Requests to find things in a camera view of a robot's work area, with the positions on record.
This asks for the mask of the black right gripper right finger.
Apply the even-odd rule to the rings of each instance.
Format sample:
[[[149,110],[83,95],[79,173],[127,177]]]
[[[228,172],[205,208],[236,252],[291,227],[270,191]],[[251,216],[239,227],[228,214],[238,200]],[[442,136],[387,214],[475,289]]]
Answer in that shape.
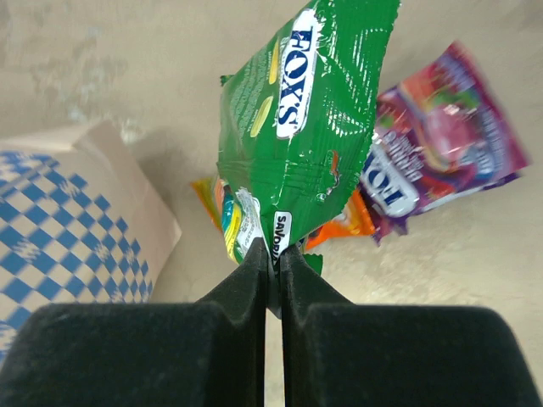
[[[279,268],[286,405],[541,405],[494,310],[353,304],[297,248]]]

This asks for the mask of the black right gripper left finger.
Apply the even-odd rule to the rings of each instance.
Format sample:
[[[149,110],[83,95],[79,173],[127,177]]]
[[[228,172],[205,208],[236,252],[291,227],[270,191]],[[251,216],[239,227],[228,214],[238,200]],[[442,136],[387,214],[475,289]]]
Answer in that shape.
[[[51,304],[17,334],[4,406],[261,406],[267,251],[193,303]]]

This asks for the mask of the orange Fox's candy bag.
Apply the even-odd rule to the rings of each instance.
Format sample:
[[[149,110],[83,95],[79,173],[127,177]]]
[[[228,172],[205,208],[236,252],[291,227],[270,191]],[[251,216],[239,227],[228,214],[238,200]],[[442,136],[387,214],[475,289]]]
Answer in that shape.
[[[252,243],[254,222],[236,202],[230,187],[220,177],[194,181],[192,188],[204,205],[213,224],[222,232],[228,256],[241,261]],[[302,249],[313,249],[333,237],[370,236],[375,232],[372,218],[358,191],[353,192],[340,215],[314,230],[300,241]]]

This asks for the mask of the blue checkered paper bag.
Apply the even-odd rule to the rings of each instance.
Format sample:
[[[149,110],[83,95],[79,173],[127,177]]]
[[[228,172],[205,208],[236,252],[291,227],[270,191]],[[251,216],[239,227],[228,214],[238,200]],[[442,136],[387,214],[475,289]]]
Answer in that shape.
[[[53,303],[150,299],[182,232],[109,121],[1,142],[1,352]]]

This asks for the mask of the green snack packet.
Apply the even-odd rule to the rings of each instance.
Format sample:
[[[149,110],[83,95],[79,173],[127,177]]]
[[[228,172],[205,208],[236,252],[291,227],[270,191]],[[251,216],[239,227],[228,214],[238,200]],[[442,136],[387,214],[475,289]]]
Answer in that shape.
[[[311,1],[224,82],[217,169],[232,260],[262,238],[277,262],[348,202],[399,6]]]

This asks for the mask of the purple Fox's berries bag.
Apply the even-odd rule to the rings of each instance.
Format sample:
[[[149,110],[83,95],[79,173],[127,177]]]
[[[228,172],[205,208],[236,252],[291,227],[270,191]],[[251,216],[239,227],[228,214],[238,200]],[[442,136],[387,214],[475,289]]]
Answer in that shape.
[[[408,218],[514,181],[528,164],[483,73],[453,42],[378,96],[359,183],[373,237],[405,235]]]

